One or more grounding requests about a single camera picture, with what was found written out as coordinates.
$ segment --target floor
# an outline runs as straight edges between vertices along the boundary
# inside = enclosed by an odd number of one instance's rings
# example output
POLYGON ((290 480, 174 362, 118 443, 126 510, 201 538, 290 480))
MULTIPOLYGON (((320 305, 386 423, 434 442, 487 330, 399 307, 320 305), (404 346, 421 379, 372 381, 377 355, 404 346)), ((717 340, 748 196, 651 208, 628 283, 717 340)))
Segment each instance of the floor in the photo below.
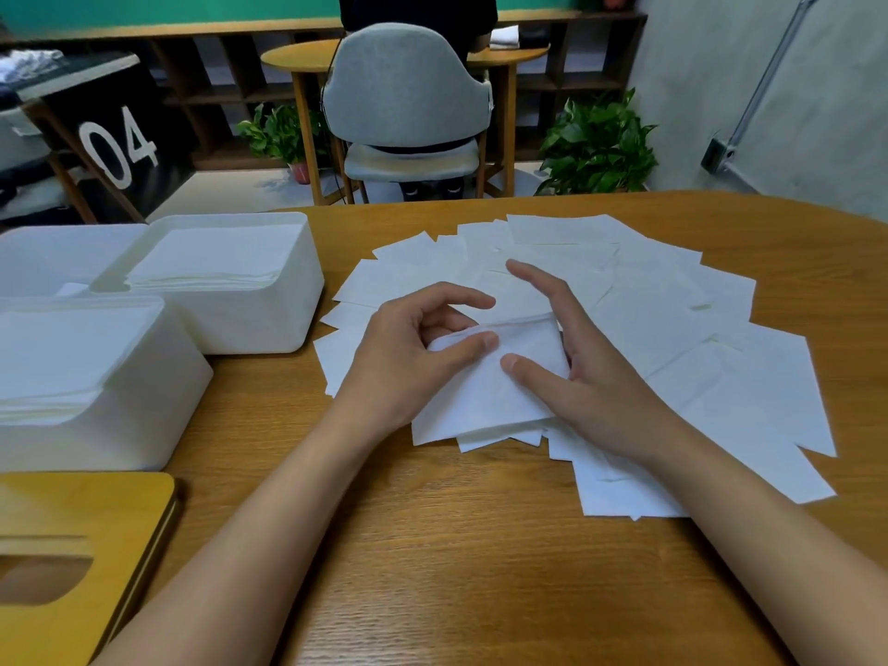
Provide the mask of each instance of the floor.
MULTIPOLYGON (((533 196, 545 178, 539 166, 538 161, 515 164, 516 196, 533 196)), ((333 175, 323 177, 324 193, 334 191, 338 180, 333 175)), ((500 176, 495 176, 491 182, 501 186, 499 180, 500 176)), ((367 194, 371 203, 401 202, 401 190, 391 183, 367 182, 367 194)), ((356 200, 360 202, 361 196, 356 196, 356 200)), ((309 205, 311 187, 298 185, 286 168, 205 171, 194 173, 150 214, 148 222, 167 215, 263 212, 309 205)))

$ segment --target gray wall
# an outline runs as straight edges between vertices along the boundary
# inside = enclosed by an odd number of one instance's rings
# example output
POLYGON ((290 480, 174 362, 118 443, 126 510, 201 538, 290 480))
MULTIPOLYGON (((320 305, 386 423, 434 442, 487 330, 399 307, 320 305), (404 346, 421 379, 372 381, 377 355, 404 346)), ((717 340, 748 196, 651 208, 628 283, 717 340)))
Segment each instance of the gray wall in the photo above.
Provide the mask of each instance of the gray wall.
MULTIPOLYGON (((632 74, 661 166, 652 189, 737 188, 700 168, 727 140, 798 0, 641 0, 632 74)), ((735 164, 762 193, 888 221, 888 0, 812 8, 735 164)))

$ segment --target round wooden table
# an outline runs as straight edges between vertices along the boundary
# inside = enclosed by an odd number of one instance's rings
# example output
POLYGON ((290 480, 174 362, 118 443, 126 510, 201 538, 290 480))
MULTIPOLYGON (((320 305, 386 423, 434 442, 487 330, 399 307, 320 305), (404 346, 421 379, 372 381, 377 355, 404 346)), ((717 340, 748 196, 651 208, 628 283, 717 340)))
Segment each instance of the round wooden table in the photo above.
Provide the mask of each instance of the round wooden table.
MULTIPOLYGON (((343 197, 342 190, 334 191, 325 196, 321 190, 321 175, 318 171, 318 161, 315 154, 315 142, 311 135, 311 127, 308 117, 308 100, 305 96, 305 75, 315 74, 321 86, 327 80, 327 73, 333 62, 333 55, 339 40, 318 40, 317 42, 303 42, 289 44, 266 51, 262 54, 262 62, 268 66, 287 70, 293 74, 293 88, 296 92, 296 109, 299 111, 299 125, 302 129, 302 139, 305 141, 305 160, 308 165, 308 175, 312 181, 312 195, 315 205, 328 205, 335 203, 343 197)), ((502 159, 495 162, 485 172, 485 184, 487 192, 493 196, 513 196, 515 194, 515 110, 518 97, 518 63, 534 60, 544 56, 549 49, 484 49, 480 53, 469 54, 466 66, 469 70, 488 69, 493 75, 494 83, 498 85, 496 94, 497 128, 500 133, 499 147, 502 150, 502 159), (503 189, 500 191, 487 179, 492 178, 500 170, 503 170, 503 189)), ((340 168, 343 167, 343 153, 339 141, 334 141, 334 161, 340 168)), ((353 187, 351 183, 345 183, 345 195, 349 198, 353 187)))
MULTIPOLYGON (((307 208, 327 286, 374 247, 464 222, 608 213, 758 281, 752 321, 805 335, 838 447, 838 497, 805 509, 888 566, 888 226, 791 200, 651 191, 307 208)), ((185 509, 156 593, 331 402, 311 340, 212 358, 166 470, 185 509)), ((686 518, 585 518, 567 462, 506 441, 386 439, 346 495, 283 635, 284 664, 790 664, 686 518)))

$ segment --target person's right hand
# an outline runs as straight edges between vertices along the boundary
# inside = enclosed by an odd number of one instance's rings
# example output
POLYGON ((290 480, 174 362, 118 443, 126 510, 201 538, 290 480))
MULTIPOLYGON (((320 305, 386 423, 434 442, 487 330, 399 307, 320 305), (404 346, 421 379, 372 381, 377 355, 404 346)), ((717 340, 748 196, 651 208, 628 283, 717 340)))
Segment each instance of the person's right hand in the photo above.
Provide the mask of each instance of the person's right hand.
POLYGON ((505 372, 593 444, 640 463, 653 459, 682 427, 681 418, 595 327, 564 280, 514 259, 506 267, 549 297, 564 332, 570 379, 515 354, 502 358, 505 372))

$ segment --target napkin box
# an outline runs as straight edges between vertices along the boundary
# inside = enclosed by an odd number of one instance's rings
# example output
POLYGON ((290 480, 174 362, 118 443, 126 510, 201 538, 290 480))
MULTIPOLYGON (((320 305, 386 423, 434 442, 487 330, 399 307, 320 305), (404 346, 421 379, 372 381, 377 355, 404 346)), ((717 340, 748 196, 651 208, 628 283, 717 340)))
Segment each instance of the napkin box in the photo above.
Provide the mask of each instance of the napkin box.
POLYGON ((0 311, 133 304, 160 313, 83 411, 47 425, 0 422, 0 472, 146 471, 169 461, 213 372, 159 297, 27 300, 6 302, 0 311))
POLYGON ((22 226, 0 234, 0 297, 85 289, 147 229, 147 224, 79 224, 22 226))
POLYGON ((301 212, 255 215, 173 215, 152 223, 145 234, 90 286, 96 294, 130 290, 127 275, 174 229, 261 224, 299 224, 302 230, 280 275, 254 290, 161 290, 185 329, 205 355, 293 352, 305 343, 324 279, 308 217, 301 212))

